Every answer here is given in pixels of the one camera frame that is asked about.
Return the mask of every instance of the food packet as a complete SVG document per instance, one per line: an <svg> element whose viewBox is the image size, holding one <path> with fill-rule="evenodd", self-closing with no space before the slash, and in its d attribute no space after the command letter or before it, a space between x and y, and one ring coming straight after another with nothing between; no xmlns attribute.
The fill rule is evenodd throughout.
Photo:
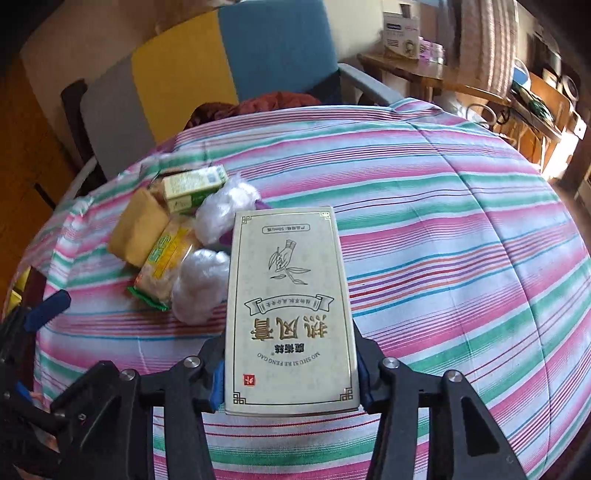
<svg viewBox="0 0 591 480"><path fill-rule="evenodd" d="M171 220L150 252L134 286L128 290L148 305L168 310L181 264L196 248L201 248L201 244L195 238L191 219Z"/></svg>
<svg viewBox="0 0 591 480"><path fill-rule="evenodd" d="M111 233L107 251L141 268L170 219L148 190L132 195Z"/></svg>
<svg viewBox="0 0 591 480"><path fill-rule="evenodd" d="M173 286L174 316L187 325L201 325L228 297L230 257L207 249L193 251L183 261Z"/></svg>

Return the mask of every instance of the chair armrest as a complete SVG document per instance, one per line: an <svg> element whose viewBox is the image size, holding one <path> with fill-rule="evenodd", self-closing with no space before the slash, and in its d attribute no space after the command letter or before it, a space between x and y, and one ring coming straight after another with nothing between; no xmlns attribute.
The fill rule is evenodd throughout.
<svg viewBox="0 0 591 480"><path fill-rule="evenodd" d="M82 188L82 184L90 176L97 165L98 163L96 161L96 157L94 156L91 157L88 162L86 162L84 167L82 167L82 169L78 172L78 175L76 175L76 178L73 180L73 182L70 183L70 186L66 190L64 196L60 199L60 203L57 204L55 210L60 210L66 204L66 202L70 202L76 198L78 190Z"/></svg>
<svg viewBox="0 0 591 480"><path fill-rule="evenodd" d="M347 65L346 63L339 63L339 71L341 78L353 84L354 87L361 90L371 100L380 106L388 106L402 100L404 97L396 90L385 86L367 73Z"/></svg>

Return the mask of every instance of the metal screw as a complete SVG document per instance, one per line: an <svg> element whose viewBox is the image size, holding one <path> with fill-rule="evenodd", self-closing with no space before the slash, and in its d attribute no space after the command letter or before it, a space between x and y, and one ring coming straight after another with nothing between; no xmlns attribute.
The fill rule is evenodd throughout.
<svg viewBox="0 0 591 480"><path fill-rule="evenodd" d="M184 361L183 365L187 368L197 368L201 365L201 359L198 356L188 356Z"/></svg>
<svg viewBox="0 0 591 480"><path fill-rule="evenodd" d="M462 374L457 370L450 370L447 372L447 379L450 382L458 383L462 381Z"/></svg>
<svg viewBox="0 0 591 480"><path fill-rule="evenodd" d="M133 368L126 368L119 374L119 378L124 382L133 380L135 378L135 370Z"/></svg>
<svg viewBox="0 0 591 480"><path fill-rule="evenodd" d="M400 367L400 360L394 358L393 356L387 356L382 360L382 365L390 369L398 368Z"/></svg>

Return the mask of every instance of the plastic bag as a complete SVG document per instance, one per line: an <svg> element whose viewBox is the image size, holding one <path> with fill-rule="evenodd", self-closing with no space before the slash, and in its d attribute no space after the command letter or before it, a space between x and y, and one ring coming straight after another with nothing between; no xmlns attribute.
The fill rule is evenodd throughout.
<svg viewBox="0 0 591 480"><path fill-rule="evenodd" d="M207 197L195 214L195 236L203 245L213 245L234 226L236 212L254 210L261 194L240 175L234 175L216 193Z"/></svg>
<svg viewBox="0 0 591 480"><path fill-rule="evenodd" d="M174 282L174 316L187 325L202 325L228 296L230 257L224 252L195 250L184 259Z"/></svg>

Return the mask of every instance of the pink stripe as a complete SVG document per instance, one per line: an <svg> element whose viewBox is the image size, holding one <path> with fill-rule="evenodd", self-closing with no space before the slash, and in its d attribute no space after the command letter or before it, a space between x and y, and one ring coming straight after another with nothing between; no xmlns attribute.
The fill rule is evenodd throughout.
<svg viewBox="0 0 591 480"><path fill-rule="evenodd" d="M285 184L273 184L262 187L261 194L265 197L278 197L310 191L313 184L314 190L321 190L329 187L341 187L362 181L386 180L393 178L417 177L438 173L453 173L448 164L428 164L425 167L405 168L403 166L376 166L363 170L348 170L338 173L319 175L318 177L306 178L302 181L292 181Z"/></svg>
<svg viewBox="0 0 591 480"><path fill-rule="evenodd" d="M378 137L377 140L384 136L390 141L392 136L399 137L402 134L406 134L406 132L400 132L396 130L372 132L362 131L351 132L348 134L339 134L335 136L335 138L332 138L333 140L351 142L351 140L357 137L366 140L368 134L370 133L371 135ZM314 148L313 145L316 143L320 143L322 145L322 148L326 148L326 137L284 141L273 145L254 148L247 150L245 152L237 153L235 155L230 155L226 157L223 162L224 164L229 166L231 162L238 161L242 157L252 158L256 155L266 157L269 154L272 155L272 153L277 149L285 150L286 143L289 143L290 148L294 148L300 151L310 151L311 148ZM316 151L315 153L292 155L289 157L284 157L280 161L257 164L252 167L243 167L241 168L241 173L244 174L245 178L247 179L256 179L264 175L277 174L286 170L292 170L297 167L312 167L317 165L325 166L332 163L331 161L337 161L338 163L340 163L343 160L378 160L380 158L395 158L400 156L419 154L433 156L437 156L440 154L469 154L490 156L492 154L492 149L491 151L488 151L487 149L476 148L473 145L454 147L453 149L449 150L434 148L430 144L409 144L408 142L401 142L401 145L360 145L358 147L351 147L349 143L345 143L345 145L346 148L342 150L336 148L335 145L331 145L331 149L326 152ZM448 166L449 170L452 171L447 163L443 163L442 165Z"/></svg>
<svg viewBox="0 0 591 480"><path fill-rule="evenodd" d="M503 351L502 353L500 353L499 355L497 355L496 357L494 357L492 360L488 361L487 363L482 364L481 366L479 366L479 367L477 367L477 368L475 368L475 369L467 372L466 373L466 376L471 375L471 374L474 374L476 372L479 372L480 370L484 369L484 367L486 367L486 366L488 366L488 365L496 362L501 357L505 356L509 352L512 352L516 348L522 346L525 342L528 342L515 355L511 356L507 360L504 360L504 363L501 364L501 365L504 365L509 360L512 360L517 355L519 355L521 352L525 351L530 345L532 345L536 341L540 341L540 338L546 332L548 332L561 319L561 315L563 313L565 313L569 308L571 308L572 305L574 305L585 294L585 290L588 287L589 283L591 283L591 280L590 279L587 279L580 286L580 288L577 291L577 293L574 294L571 298L569 298L568 301L567 301L567 303L564 303L563 305L561 305L560 308L556 312L554 312L543 324L539 325L539 327L534 332L531 332L529 335L527 335L525 338L521 339L519 342L515 343L514 345L511 345L511 347L509 349ZM497 370L497 368L498 367L496 367L496 368L494 368L494 369L492 369L492 370L490 370L490 371L488 371L488 372L486 372L486 373L484 373L484 374L482 374L482 375L480 375L479 377L476 377L476 378L483 378L483 377L489 375L490 373L494 372L495 370Z"/></svg>
<svg viewBox="0 0 591 480"><path fill-rule="evenodd" d="M534 282L535 290L529 292L531 297L535 297L553 284L563 278L569 271L575 268L581 261L584 260L584 252L581 252L580 258L571 257L570 262L565 262L561 265L562 270L556 271L552 265L548 266L548 271L541 273L541 278ZM456 313L456 315L448 319L446 327L439 329L434 325L434 319L428 319L425 324L414 326L414 331L410 334L407 331L401 331L400 328L387 329L391 332L390 335L378 339L378 343L384 354L403 358L413 353L419 352L431 345L439 345L444 341L454 338L457 335L459 325L461 325L463 332L471 332L490 322L494 322L497 318L508 314L519 306L524 304L524 297L521 293L513 293L510 299L502 298L498 302L494 302L495 307L491 305L478 308L478 313L465 310L465 313Z"/></svg>
<svg viewBox="0 0 591 480"><path fill-rule="evenodd" d="M387 230L381 230L377 232L356 233L354 235L341 235L340 244L344 254L352 254L356 251L355 246L357 245L372 245L381 240L398 239L399 237L405 236L407 234L415 235L416 230L419 228L420 231L424 233L439 226L444 228L458 228L461 227L462 224L470 224L476 226L477 224L484 225L486 223L488 223L488 221L486 219L486 215L483 212L473 213L459 218L438 217L432 219L422 219L409 225L395 227Z"/></svg>
<svg viewBox="0 0 591 480"><path fill-rule="evenodd" d="M301 436L309 436L309 435L316 435L316 434L323 434L323 433L334 433L334 432L342 432L344 430L355 429L357 427L363 427L365 425L371 425L372 423L376 423L379 421L378 419L372 419L369 421L365 421L363 423L357 424L350 424L344 427L337 427L334 429L326 429L326 430L318 430L318 431L311 431L306 430L302 432L294 432L294 433L279 433L279 434L271 434L271 433L264 433L262 435L248 435L248 434L234 434L234 433L216 433L216 432L208 432L207 434L212 437L231 437L231 438L287 438L287 437L301 437Z"/></svg>
<svg viewBox="0 0 591 480"><path fill-rule="evenodd" d="M246 477L256 478L256 480L277 480L278 478L297 478L298 480L329 480L333 478L365 478L368 468L369 461L297 473L244 473L220 469L216 469L215 472L216 478L218 480L222 478L227 480L243 480Z"/></svg>
<svg viewBox="0 0 591 480"><path fill-rule="evenodd" d="M265 127L267 125L276 125L285 122L310 122L322 120L356 120L356 121L404 121L415 117L428 115L438 115L440 112L429 108L422 111L401 112L392 109L379 108L360 108L346 107L307 107L289 109L275 112L253 113L240 117L228 118L201 125L184 132L179 133L171 140L174 148L178 149L187 142L193 142L212 135L221 135L232 132L239 132L243 129Z"/></svg>
<svg viewBox="0 0 591 480"><path fill-rule="evenodd" d="M286 427L301 427L302 425L314 425L318 423L327 423L330 421L340 421L346 419L352 419L357 417L365 417L365 413L352 413L350 415L343 415L339 417L334 417L330 419L320 419L320 420L310 420L310 421L301 421L299 423L275 423L269 425L228 425L223 423L206 423L203 422L203 425L206 427L220 427L220 428L231 428L231 429L276 429L276 428L286 428Z"/></svg>
<svg viewBox="0 0 591 480"><path fill-rule="evenodd" d="M569 353L572 351L573 344L577 341L577 337L582 331L589 330L589 320L591 314L588 312L583 321L581 321L577 328L570 334L569 338L552 353L551 357L545 361L545 365L539 368L538 371L528 381L519 387L519 389L512 392L507 398L504 398L501 402L491 408L491 413L500 422L505 416L511 414L511 410L514 410L516 405L526 403L529 398L534 395L539 395L541 392L540 387L545 387L543 390L548 390L548 378L547 371L552 368L559 368L563 362L568 361Z"/></svg>
<svg viewBox="0 0 591 480"><path fill-rule="evenodd" d="M526 426L522 427L517 436L511 438L511 446L516 452L519 453L522 449L525 449L534 438L548 429L549 424L554 424L554 419L560 415L565 405L571 402L574 392L580 386L579 381L589 372L588 367L591 364L590 353L589 351L587 352L586 356L577 366L577 369L561 384L558 391L552 396L551 401L546 403L543 410L538 412ZM574 418L574 416L576 414L571 414L570 419Z"/></svg>
<svg viewBox="0 0 591 480"><path fill-rule="evenodd" d="M534 469L544 458L546 458L546 452L551 451L551 449L563 438L565 432L572 425L573 420L580 415L581 409L588 401L590 395L591 383L587 382L585 384L585 390L579 394L576 403L569 407L570 415L568 416L568 418L562 421L560 425L553 424L549 445L546 447L541 447L536 452L536 455L530 457L526 463L524 463L523 460L521 461L526 472L529 472L530 470Z"/></svg>
<svg viewBox="0 0 591 480"><path fill-rule="evenodd" d="M382 290L383 286L394 286L395 282L400 281L400 279L410 281L408 280L409 273L421 273L424 271L423 269L427 265L430 265L430 269L449 268L450 266L458 266L460 264L472 262L474 260L484 262L486 261L487 257L491 256L492 258L496 258L498 255L501 255L503 258L507 258L507 253L509 253L510 255L514 255L516 257L515 259L517 260L517 255L519 254L519 252L523 251L524 248L529 247L531 247L531 254L535 255L535 247L547 248L548 246L551 246L550 241L556 239L563 239L566 233L574 233L572 231L568 231L572 230L572 228L569 227L570 225L566 224L562 228L546 228L542 231L531 232L528 235L520 237L518 239L506 241L504 246L501 244L488 245L486 247L480 247L471 250L461 255L448 254L446 257L430 258L427 260L422 260L420 262L413 263L404 268L391 270L390 272L385 274L379 274L373 277L365 277L362 282L362 287L353 287L353 282L351 282L351 288L349 289L349 293L351 294L351 298L355 298L359 296L359 294L354 292L357 292L359 290L362 290L364 294L367 295L374 292L373 290L371 290L373 288L380 287L379 290Z"/></svg>

